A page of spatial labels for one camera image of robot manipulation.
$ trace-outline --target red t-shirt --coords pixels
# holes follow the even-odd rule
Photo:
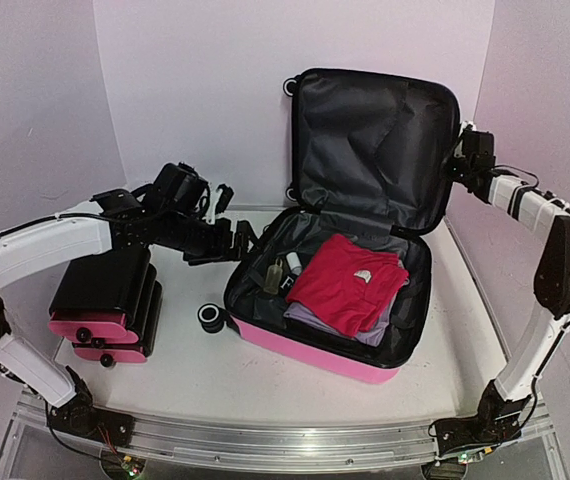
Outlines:
[[[395,253],[357,247],[333,235],[296,280],[288,302],[300,302],[327,325],[355,337],[369,331],[408,278]]]

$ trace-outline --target white backdrop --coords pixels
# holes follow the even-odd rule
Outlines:
[[[282,205],[289,100],[309,67],[447,85],[473,115],[493,0],[161,0],[94,2],[98,45],[128,183],[184,161],[236,191]]]

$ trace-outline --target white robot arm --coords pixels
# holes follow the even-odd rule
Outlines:
[[[462,148],[446,164],[447,175],[517,220],[545,247],[534,277],[530,321],[513,356],[485,389],[477,414],[432,424],[441,458],[461,453],[469,458],[520,437],[536,407],[536,382],[570,329],[569,204],[496,167],[492,134],[466,129],[461,140]],[[532,410],[520,420],[531,400]]]
[[[217,217],[232,198],[229,187],[219,186],[215,201],[209,191],[191,167],[168,164],[153,184],[134,192],[105,192],[71,210],[0,232],[0,291],[49,267],[133,243],[180,250],[190,265],[240,260],[256,237],[248,222],[238,222],[233,233],[230,220]],[[132,418],[94,407],[78,375],[69,368],[62,371],[12,333],[1,297],[0,370],[54,408],[57,430],[100,441],[96,426],[114,424],[108,431],[114,444],[128,443]]]

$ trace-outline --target bottle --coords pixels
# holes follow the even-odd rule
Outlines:
[[[278,286],[281,283],[283,276],[283,261],[277,258],[274,265],[270,265],[267,269],[267,276],[265,277],[265,285],[263,291],[270,295],[278,295]]]
[[[289,271],[294,275],[298,277],[303,272],[303,266],[296,252],[289,252],[285,255],[285,260],[287,260],[287,265],[289,265]]]

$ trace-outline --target suitcase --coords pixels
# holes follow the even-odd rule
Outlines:
[[[445,213],[442,174],[460,131],[458,102],[442,85],[370,72],[311,69],[284,84],[292,96],[292,183],[298,205],[264,231],[230,277],[227,323],[242,338],[368,383],[391,379],[418,344],[429,307],[431,252],[422,236]],[[396,252],[410,282],[397,294],[377,347],[283,317],[285,295],[262,290],[276,258],[303,264],[334,233]]]

